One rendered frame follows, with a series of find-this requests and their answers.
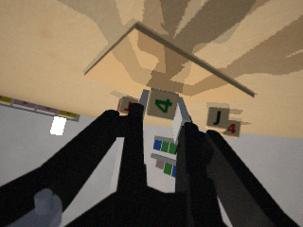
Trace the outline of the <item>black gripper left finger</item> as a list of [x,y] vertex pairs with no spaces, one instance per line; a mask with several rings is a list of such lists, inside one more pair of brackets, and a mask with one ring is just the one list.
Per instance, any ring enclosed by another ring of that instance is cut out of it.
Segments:
[[107,110],[41,166],[0,186],[0,227],[59,227],[117,137],[124,137],[112,227],[151,227],[143,120],[150,90],[128,115]]

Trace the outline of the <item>cream letter block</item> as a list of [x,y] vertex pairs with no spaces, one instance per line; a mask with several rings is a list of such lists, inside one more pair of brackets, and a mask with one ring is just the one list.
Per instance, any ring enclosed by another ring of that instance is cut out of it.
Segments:
[[116,110],[122,115],[128,115],[131,103],[138,103],[138,100],[134,100],[124,96],[119,99]]
[[206,128],[215,131],[226,131],[228,118],[229,110],[208,108]]
[[226,131],[221,131],[221,135],[230,138],[239,138],[241,130],[241,123],[238,121],[228,121],[228,128]]
[[151,88],[146,110],[147,116],[172,121],[178,99],[179,95],[174,92]]

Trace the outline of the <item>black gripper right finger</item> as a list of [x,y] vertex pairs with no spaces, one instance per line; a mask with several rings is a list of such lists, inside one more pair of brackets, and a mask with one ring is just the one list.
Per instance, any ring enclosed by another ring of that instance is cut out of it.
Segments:
[[171,124],[175,192],[187,193],[187,227],[227,227],[218,198],[233,227],[300,227],[217,131],[199,131],[180,96]]

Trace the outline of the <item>tan square mat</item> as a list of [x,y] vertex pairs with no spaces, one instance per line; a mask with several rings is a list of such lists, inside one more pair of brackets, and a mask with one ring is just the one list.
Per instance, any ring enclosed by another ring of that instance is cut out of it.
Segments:
[[174,92],[185,104],[255,96],[138,23],[84,76],[138,96],[151,88]]

